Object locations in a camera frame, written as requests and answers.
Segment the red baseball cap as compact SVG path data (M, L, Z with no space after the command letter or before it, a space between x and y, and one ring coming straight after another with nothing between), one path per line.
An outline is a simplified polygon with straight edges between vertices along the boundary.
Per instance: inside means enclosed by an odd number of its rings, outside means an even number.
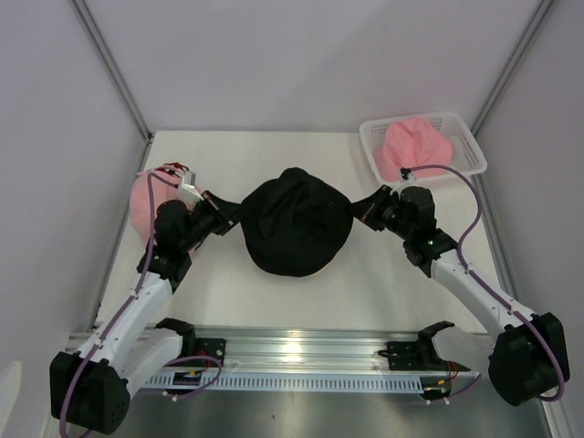
M167 162L156 168L156 171L165 172L171 175L184 174L190 171L190 168L179 162Z

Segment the pink baseball cap white logo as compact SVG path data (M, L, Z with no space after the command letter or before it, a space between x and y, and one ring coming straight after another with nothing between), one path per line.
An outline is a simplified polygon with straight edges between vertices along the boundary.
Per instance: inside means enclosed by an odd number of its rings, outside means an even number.
M194 207L194 204L185 203L177 195L182 175L156 171L156 168L139 172L130 192L130 223L143 246L148 244L151 237L151 212L156 212L162 203L181 201L189 209Z

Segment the beige bucket hat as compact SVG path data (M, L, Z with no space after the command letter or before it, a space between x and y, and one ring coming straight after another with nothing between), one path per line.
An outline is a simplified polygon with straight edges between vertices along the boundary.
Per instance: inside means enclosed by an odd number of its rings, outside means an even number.
M313 272L313 273L307 274L307 275L305 275L305 276L303 276L303 277L304 277L304 278L309 278L309 277L317 276L317 275L319 275L319 274L323 273L325 270L326 270L326 267L325 267L325 266L323 266L323 267L322 267L322 268L320 268L319 270L317 270L317 271L315 271L315 272Z

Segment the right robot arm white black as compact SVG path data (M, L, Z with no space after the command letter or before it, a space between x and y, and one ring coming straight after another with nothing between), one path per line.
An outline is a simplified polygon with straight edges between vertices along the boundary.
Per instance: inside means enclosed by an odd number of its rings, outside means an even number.
M550 312L539 315L481 278L464 260L462 245L438 227L430 190L408 187L396 193L383 185L348 210L370 229L399 236L410 263L480 321L495 343L487 374L505 402L519 406L535 398L562 398L570 371L561 321Z

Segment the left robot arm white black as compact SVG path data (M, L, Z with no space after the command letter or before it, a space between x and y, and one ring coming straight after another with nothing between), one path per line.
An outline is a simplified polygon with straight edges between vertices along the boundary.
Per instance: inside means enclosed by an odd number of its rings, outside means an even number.
M138 340L186 277L191 252L209 235L230 231L241 207L205 191L194 207L171 200L149 209L145 253L120 307L74 352L59 352L49 366L51 414L61 436L70 424L115 432L147 380L168 364L183 366L196 357L194 328L187 323L163 323L144 344Z

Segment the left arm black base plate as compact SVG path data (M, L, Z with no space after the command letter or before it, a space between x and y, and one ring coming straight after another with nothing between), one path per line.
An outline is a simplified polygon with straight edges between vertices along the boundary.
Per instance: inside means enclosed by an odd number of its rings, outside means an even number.
M200 337L191 323L176 319L164 318L155 325L157 329L169 329L182 337L182 347L179 359L192 356L207 356L219 360L224 364L224 355L226 349L226 340L221 338ZM187 365L203 368L216 368L216 364L209 360L189 360Z

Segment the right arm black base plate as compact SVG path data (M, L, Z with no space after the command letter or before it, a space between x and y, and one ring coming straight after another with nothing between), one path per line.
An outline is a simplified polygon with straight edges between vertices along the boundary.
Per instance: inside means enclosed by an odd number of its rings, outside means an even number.
M440 321L420 330L414 341L387 341L385 349L377 355L386 359L390 370L397 371L448 371L448 364L438 357L432 338L441 330L454 327L454 323Z

